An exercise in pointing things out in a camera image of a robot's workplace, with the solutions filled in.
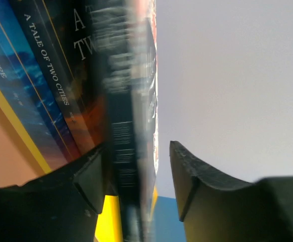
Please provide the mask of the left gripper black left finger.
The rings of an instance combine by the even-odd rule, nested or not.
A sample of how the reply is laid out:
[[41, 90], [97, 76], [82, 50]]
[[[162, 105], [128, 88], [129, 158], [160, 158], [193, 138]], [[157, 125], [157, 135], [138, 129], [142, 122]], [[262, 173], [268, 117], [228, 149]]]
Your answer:
[[0, 188], [0, 241], [93, 241], [104, 202], [98, 146], [27, 182]]

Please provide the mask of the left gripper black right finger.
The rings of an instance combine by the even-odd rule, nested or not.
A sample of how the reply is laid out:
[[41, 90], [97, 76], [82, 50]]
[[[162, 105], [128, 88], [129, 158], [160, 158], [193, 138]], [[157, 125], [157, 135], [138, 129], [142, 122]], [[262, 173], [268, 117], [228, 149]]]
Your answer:
[[293, 176], [249, 183], [170, 143], [170, 163], [187, 241], [293, 241]]

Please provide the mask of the Jane Eyre book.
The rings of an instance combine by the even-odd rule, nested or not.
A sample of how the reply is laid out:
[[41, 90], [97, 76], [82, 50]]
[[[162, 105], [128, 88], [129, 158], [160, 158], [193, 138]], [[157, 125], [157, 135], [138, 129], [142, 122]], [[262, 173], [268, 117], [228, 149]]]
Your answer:
[[0, 92], [50, 169], [78, 148], [8, 1], [0, 1]]

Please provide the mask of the A Tale of Two Cities book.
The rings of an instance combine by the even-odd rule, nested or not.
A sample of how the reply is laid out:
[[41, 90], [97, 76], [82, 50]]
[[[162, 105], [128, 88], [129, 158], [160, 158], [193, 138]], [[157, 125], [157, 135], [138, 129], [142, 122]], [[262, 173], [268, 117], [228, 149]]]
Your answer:
[[107, 138], [105, 60], [97, 51], [95, 1], [10, 1], [75, 143], [86, 153]]

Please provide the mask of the Little Women book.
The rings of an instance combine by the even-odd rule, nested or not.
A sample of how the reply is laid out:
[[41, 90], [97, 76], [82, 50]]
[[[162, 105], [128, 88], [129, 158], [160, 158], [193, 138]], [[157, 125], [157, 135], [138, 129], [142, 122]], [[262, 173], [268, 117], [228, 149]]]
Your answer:
[[151, 1], [100, 1], [94, 11], [106, 61], [113, 165], [124, 241], [150, 241], [156, 178], [157, 49]]

